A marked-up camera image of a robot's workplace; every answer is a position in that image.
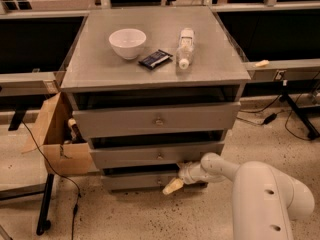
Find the gray tabletop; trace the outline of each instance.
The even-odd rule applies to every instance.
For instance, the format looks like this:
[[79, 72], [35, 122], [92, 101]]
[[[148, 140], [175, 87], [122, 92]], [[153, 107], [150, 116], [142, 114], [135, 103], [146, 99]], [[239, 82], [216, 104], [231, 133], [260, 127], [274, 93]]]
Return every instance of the gray tabletop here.
[[[180, 73], [176, 49], [183, 28], [195, 30], [195, 54], [190, 70]], [[134, 60], [112, 50], [108, 38], [122, 28], [147, 35], [146, 48]], [[138, 61], [157, 51], [173, 54], [172, 62], [153, 71]], [[143, 7], [91, 11], [70, 61], [62, 90], [102, 91], [166, 86], [246, 82], [249, 75], [208, 7]]]

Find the bottle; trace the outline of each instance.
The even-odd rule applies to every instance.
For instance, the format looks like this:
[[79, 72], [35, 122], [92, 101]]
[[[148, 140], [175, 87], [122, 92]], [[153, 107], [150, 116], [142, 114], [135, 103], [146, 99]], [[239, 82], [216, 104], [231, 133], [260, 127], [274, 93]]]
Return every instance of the bottle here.
[[82, 138], [82, 135], [80, 133], [80, 130], [77, 126], [76, 120], [74, 118], [70, 118], [68, 120], [68, 126], [71, 130], [72, 135], [72, 143], [85, 143], [86, 141]]
[[181, 30], [179, 38], [179, 47], [177, 49], [176, 59], [179, 68], [186, 70], [192, 63], [194, 53], [194, 30], [185, 28]]

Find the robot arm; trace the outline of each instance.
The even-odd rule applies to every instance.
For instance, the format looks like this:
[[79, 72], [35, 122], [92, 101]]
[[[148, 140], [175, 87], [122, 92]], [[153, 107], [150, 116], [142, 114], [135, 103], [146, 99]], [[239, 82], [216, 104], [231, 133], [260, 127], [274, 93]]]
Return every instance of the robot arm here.
[[303, 219], [314, 210], [313, 195], [302, 182], [265, 163], [238, 165], [214, 153], [205, 154], [200, 162], [180, 165], [179, 178], [163, 192], [222, 177], [233, 182], [235, 240], [293, 240], [290, 219]]

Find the cardboard box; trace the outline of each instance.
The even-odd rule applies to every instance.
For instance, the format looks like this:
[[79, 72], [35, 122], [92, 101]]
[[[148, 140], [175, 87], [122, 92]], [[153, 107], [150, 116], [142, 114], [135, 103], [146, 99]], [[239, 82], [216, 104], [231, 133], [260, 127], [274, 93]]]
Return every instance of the cardboard box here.
[[70, 135], [67, 124], [70, 117], [71, 108], [63, 93], [46, 100], [31, 129], [34, 140], [29, 135], [22, 149], [22, 153], [27, 153], [36, 150], [38, 145], [51, 165], [45, 161], [48, 173], [86, 174], [92, 166], [87, 143], [63, 144]]

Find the cable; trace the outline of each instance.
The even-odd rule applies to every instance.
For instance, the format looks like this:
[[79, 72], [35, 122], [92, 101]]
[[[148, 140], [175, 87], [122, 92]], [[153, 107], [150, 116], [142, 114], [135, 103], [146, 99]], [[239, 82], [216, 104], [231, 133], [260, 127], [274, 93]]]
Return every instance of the cable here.
[[51, 170], [52, 170], [55, 174], [57, 174], [58, 176], [60, 176], [61, 178], [64, 178], [64, 179], [67, 179], [67, 180], [71, 181], [71, 182], [77, 187], [77, 190], [78, 190], [78, 193], [77, 193], [77, 201], [76, 201], [76, 204], [74, 205], [74, 208], [73, 208], [73, 216], [72, 216], [71, 239], [73, 239], [73, 234], [74, 234], [74, 220], [75, 220], [76, 214], [77, 214], [77, 212], [78, 212], [78, 208], [79, 208], [79, 206], [78, 206], [78, 201], [79, 201], [79, 198], [81, 198], [80, 187], [79, 187], [78, 184], [77, 184], [76, 182], [74, 182], [72, 179], [70, 179], [70, 178], [68, 178], [68, 177], [66, 177], [66, 176], [63, 176], [63, 175], [59, 174], [59, 173], [52, 167], [52, 165], [50, 164], [48, 158], [47, 158], [47, 157], [43, 154], [43, 152], [41, 151], [41, 149], [40, 149], [37, 141], [35, 140], [32, 132], [31, 132], [31, 130], [30, 130], [30, 128], [25, 124], [25, 122], [24, 122], [23, 120], [22, 120], [21, 122], [24, 124], [24, 126], [26, 127], [26, 129], [27, 129], [28, 132], [30, 133], [30, 136], [31, 136], [31, 138], [33, 139], [34, 143], [36, 144], [38, 151], [39, 151], [40, 154], [43, 156], [43, 158], [46, 160], [46, 162], [48, 163], [48, 165], [49, 165], [49, 167], [51, 168]]
[[266, 125], [266, 124], [270, 124], [272, 121], [274, 121], [278, 114], [279, 113], [272, 113], [271, 115], [267, 116], [262, 123], [255, 123], [255, 122], [252, 122], [252, 121], [249, 121], [249, 120], [246, 120], [246, 119], [243, 119], [243, 118], [240, 118], [240, 117], [237, 117], [238, 120], [241, 120], [243, 122], [246, 122], [246, 123], [250, 123], [252, 125], [255, 125], [255, 126], [263, 126], [263, 125]]
[[269, 108], [270, 106], [272, 106], [273, 105], [273, 103], [275, 103], [278, 99], [279, 99], [279, 97], [280, 97], [281, 95], [278, 95], [273, 101], [271, 101], [266, 107], [264, 107], [263, 109], [261, 109], [261, 110], [257, 110], [257, 111], [246, 111], [246, 110], [239, 110], [239, 112], [243, 112], [243, 113], [251, 113], [251, 114], [255, 114], [255, 113], [260, 113], [260, 112], [263, 112], [263, 111], [265, 111], [267, 108]]
[[[311, 79], [311, 82], [312, 82], [319, 74], [320, 74], [320, 71], [318, 71], [318, 72], [315, 74], [315, 76]], [[301, 94], [298, 96], [298, 98], [295, 100], [295, 102], [294, 102], [295, 104], [297, 104], [297, 102], [298, 102], [298, 100], [301, 98], [301, 96], [302, 96], [302, 93], [301, 93]], [[300, 136], [294, 134], [291, 130], [289, 130], [289, 128], [288, 128], [288, 121], [289, 121], [289, 118], [290, 118], [291, 115], [292, 115], [292, 112], [293, 112], [293, 110], [291, 110], [291, 112], [289, 113], [289, 115], [288, 115], [288, 117], [287, 117], [286, 123], [285, 123], [285, 125], [284, 125], [285, 129], [286, 129], [291, 135], [293, 135], [294, 137], [296, 137], [296, 138], [298, 138], [298, 139], [300, 139], [300, 140], [310, 141], [310, 139], [305, 139], [305, 138], [303, 138], [303, 137], [300, 137]]]

